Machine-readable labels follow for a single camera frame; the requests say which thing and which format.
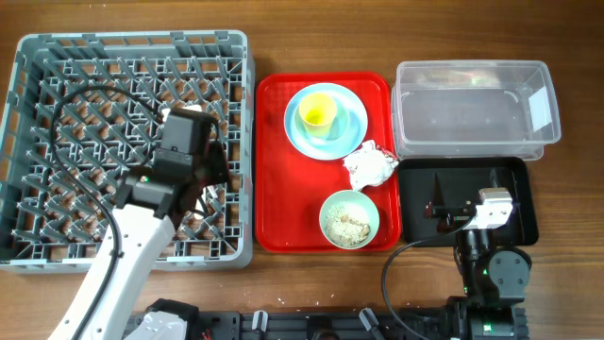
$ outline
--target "rice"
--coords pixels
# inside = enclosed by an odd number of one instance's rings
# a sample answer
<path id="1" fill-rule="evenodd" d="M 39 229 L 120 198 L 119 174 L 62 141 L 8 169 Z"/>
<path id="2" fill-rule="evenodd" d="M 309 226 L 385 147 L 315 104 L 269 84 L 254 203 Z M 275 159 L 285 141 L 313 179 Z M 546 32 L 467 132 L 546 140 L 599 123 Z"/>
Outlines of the rice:
<path id="1" fill-rule="evenodd" d="M 335 204 L 327 211 L 325 231 L 339 246 L 355 246 L 369 237 L 369 215 L 357 204 Z"/>

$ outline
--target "green bowl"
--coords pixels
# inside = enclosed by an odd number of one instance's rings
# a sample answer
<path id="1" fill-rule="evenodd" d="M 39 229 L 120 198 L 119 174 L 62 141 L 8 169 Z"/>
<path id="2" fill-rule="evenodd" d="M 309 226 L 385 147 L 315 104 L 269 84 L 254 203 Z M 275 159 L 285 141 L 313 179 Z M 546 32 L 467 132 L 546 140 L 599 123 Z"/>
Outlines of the green bowl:
<path id="1" fill-rule="evenodd" d="M 354 246 L 341 246 L 337 243 L 333 242 L 331 239 L 327 237 L 325 232 L 325 228 L 327 226 L 327 212 L 331 207 L 338 203 L 352 203 L 358 205 L 360 208 L 364 209 L 369 215 L 369 235 L 367 238 Z M 379 229 L 379 212 L 378 208 L 374 202 L 367 197 L 367 195 L 354 191 L 354 190 L 342 190 L 341 192 L 337 192 L 326 199 L 321 207 L 321 211 L 319 212 L 319 225 L 321 226 L 321 231 L 323 232 L 323 236 L 327 238 L 334 246 L 342 248 L 342 249 L 359 249 L 367 246 L 371 240 L 376 237 Z"/>

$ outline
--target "wooden table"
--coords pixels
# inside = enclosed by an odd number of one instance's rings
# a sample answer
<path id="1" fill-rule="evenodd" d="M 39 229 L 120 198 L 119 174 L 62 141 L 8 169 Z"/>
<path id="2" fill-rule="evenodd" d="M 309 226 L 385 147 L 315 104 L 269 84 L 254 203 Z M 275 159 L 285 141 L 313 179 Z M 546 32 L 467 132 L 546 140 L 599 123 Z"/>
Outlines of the wooden table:
<path id="1" fill-rule="evenodd" d="M 543 60 L 562 140 L 529 164 L 541 238 L 527 247 L 533 339 L 604 337 L 604 3 L 484 1 L 217 1 L 144 4 L 24 1 L 0 5 L 0 93 L 27 33 L 237 28 L 256 78 L 279 72 L 373 70 L 391 85 L 403 60 Z M 154 272 L 136 305 L 171 298 L 202 310 L 294 312 L 383 308 L 379 273 L 390 252 L 274 255 L 226 272 Z M 83 275 L 0 272 L 0 339 L 44 339 Z M 346 282 L 344 289 L 336 289 Z M 451 249 L 413 249 L 390 271 L 396 306 L 439 306 L 461 295 Z"/>

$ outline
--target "white label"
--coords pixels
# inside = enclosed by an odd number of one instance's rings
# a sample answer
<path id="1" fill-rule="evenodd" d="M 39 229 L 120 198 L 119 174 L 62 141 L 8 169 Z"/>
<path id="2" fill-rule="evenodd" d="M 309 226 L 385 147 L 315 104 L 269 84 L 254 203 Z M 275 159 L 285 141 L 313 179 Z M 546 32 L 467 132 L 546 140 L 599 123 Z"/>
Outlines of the white label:
<path id="1" fill-rule="evenodd" d="M 528 105 L 530 106 L 533 132 L 551 123 L 551 111 L 545 87 L 528 98 Z"/>

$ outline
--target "dish rack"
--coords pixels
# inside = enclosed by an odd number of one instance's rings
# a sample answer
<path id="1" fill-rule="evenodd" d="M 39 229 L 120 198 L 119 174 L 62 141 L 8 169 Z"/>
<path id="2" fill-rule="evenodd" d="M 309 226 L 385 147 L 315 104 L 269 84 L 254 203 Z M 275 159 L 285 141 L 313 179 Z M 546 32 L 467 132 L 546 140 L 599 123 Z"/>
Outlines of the dish rack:
<path id="1" fill-rule="evenodd" d="M 234 30 L 38 34 L 18 44 L 0 128 L 0 269 L 82 272 L 107 219 L 52 169 L 50 117 L 67 94 L 110 85 L 154 110 L 201 105 L 220 121 L 231 180 L 207 188 L 210 215 L 188 212 L 154 269 L 241 268 L 252 257 L 254 60 Z M 119 177 L 140 163 L 162 125 L 119 93 L 84 93 L 65 105 L 59 154 L 112 208 Z"/>

